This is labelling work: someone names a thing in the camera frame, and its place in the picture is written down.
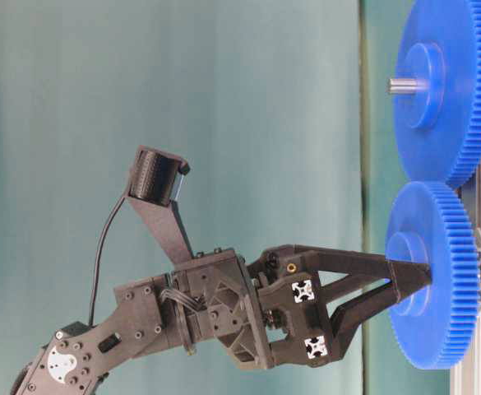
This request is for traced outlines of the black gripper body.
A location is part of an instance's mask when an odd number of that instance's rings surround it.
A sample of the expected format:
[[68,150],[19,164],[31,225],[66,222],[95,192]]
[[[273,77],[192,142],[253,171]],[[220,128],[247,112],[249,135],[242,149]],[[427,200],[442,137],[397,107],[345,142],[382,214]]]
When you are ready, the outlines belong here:
[[210,339],[242,369],[331,360],[331,322],[319,272],[328,250],[267,249],[246,264],[233,249],[177,260],[169,277],[169,345],[193,353]]

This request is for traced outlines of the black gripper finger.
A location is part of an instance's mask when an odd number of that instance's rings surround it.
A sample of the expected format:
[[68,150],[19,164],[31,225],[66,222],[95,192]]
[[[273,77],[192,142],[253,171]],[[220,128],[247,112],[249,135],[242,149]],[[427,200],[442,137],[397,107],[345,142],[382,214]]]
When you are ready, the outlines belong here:
[[390,281],[338,306],[331,316],[331,359],[343,359],[358,326],[395,303],[396,291]]
[[372,303],[398,303],[431,283],[430,266],[385,258],[383,255],[358,253],[296,245],[295,253],[304,258],[304,266],[313,272],[338,272],[347,276],[321,288],[322,297],[331,302],[342,295],[379,279],[389,282],[363,295]]

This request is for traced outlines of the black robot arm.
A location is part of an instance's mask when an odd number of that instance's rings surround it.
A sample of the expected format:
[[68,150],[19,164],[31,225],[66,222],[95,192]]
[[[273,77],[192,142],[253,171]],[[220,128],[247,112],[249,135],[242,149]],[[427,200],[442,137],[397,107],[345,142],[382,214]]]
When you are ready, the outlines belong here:
[[241,369],[341,360],[358,327],[431,282],[426,263],[302,245],[246,263],[199,253],[173,272],[120,286],[93,327],[56,332],[17,376],[14,394],[92,394],[127,360],[218,341]]

